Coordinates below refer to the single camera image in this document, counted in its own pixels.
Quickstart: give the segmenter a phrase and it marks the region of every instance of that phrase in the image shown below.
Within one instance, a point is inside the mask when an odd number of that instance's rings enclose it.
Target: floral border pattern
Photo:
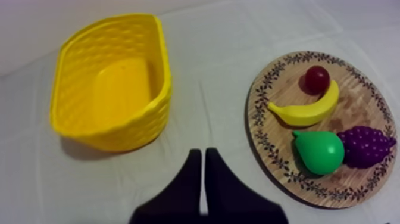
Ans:
[[[346,67],[346,70],[351,76],[356,78],[358,82],[363,85],[363,87],[366,87],[371,91],[371,97],[375,100],[377,107],[386,121],[384,131],[385,135],[392,136],[394,134],[390,124],[392,121],[392,116],[389,112],[389,109],[383,98],[378,93],[376,87],[368,79],[366,79],[354,67],[347,65],[346,62],[340,58],[333,57],[329,54],[307,51],[299,52],[295,55],[287,55],[283,58],[283,61],[279,60],[273,65],[273,68],[264,75],[262,84],[255,89],[258,98],[255,101],[255,114],[251,118],[254,126],[258,127],[258,129],[254,137],[257,140],[257,143],[262,145],[264,150],[268,152],[268,158],[272,159],[271,163],[277,166],[280,170],[284,171],[284,176],[287,178],[287,183],[298,184],[301,189],[312,191],[317,197],[329,197],[331,200],[339,202],[347,199],[350,199],[351,201],[359,201],[365,197],[366,193],[377,187],[381,178],[387,174],[389,164],[392,162],[392,160],[394,160],[394,155],[392,153],[387,155],[381,163],[375,166],[372,177],[367,178],[367,183],[365,185],[359,187],[358,189],[349,187],[344,190],[338,190],[336,188],[329,190],[320,183],[315,183],[312,179],[308,179],[303,173],[290,170],[288,166],[289,162],[284,160],[279,155],[280,150],[269,141],[268,134],[263,132],[265,121],[264,115],[267,108],[267,103],[269,101],[267,97],[267,91],[273,88],[272,83],[279,78],[281,71],[284,71],[287,65],[309,62],[312,59],[325,61],[328,64],[336,64],[340,67]]]

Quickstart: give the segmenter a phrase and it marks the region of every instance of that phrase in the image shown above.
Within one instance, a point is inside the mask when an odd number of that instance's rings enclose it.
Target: green pear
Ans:
[[[305,166],[318,175],[334,172],[345,158],[345,149],[340,138],[332,132],[298,132],[295,146]]]

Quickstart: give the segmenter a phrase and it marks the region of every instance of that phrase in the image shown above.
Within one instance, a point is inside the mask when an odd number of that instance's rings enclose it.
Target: purple grapes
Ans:
[[[337,135],[345,147],[343,163],[360,169],[380,163],[396,144],[395,138],[388,138],[382,131],[365,126],[355,126]]]

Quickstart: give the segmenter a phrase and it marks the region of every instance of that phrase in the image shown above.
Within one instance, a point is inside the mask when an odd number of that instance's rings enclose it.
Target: basket rim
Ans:
[[[150,16],[154,19],[155,25],[157,27],[158,37],[159,37],[159,45],[160,45],[160,54],[161,54],[161,61],[163,62],[163,73],[164,73],[164,83],[162,84],[162,88],[159,94],[141,110],[133,113],[130,117],[123,120],[122,122],[116,123],[112,126],[103,127],[100,129],[92,129],[92,130],[83,130],[83,131],[70,131],[60,125],[58,120],[56,119],[56,110],[57,110],[57,99],[58,99],[58,85],[59,79],[61,77],[61,68],[63,67],[63,61],[65,57],[65,52],[69,47],[73,44],[73,42],[79,38],[80,36],[90,32],[93,28],[101,26],[105,22],[109,22],[110,20],[121,19],[124,17],[142,17],[142,16]],[[51,95],[51,105],[50,105],[50,123],[53,129],[60,133],[62,136],[70,137],[70,138],[87,138],[91,136],[103,135],[106,133],[114,132],[116,130],[122,129],[128,126],[130,123],[138,122],[142,117],[146,117],[148,114],[152,113],[154,110],[157,109],[157,105],[159,105],[163,100],[169,100],[171,97],[171,71],[170,66],[168,63],[168,55],[167,49],[165,46],[165,39],[163,28],[159,18],[155,15],[148,14],[148,13],[130,13],[130,14],[122,14],[122,15],[115,15],[112,17],[108,17],[97,22],[94,22],[78,32],[72,35],[61,47],[60,53],[57,59],[57,66],[55,69],[55,79],[53,83],[53,90]]]

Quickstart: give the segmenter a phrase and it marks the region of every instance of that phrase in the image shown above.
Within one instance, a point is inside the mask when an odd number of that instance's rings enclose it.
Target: white tablecloth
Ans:
[[[399,161],[365,203],[315,209],[266,177],[243,121],[258,72],[282,54],[313,50],[363,71],[400,124],[399,1],[207,1],[158,15],[173,74],[171,114],[165,131],[140,150],[99,153],[52,131],[57,52],[0,77],[0,223],[127,223],[173,179],[191,148],[206,147],[217,147],[244,183],[281,204],[290,223],[400,223]],[[207,212],[204,193],[201,208]]]

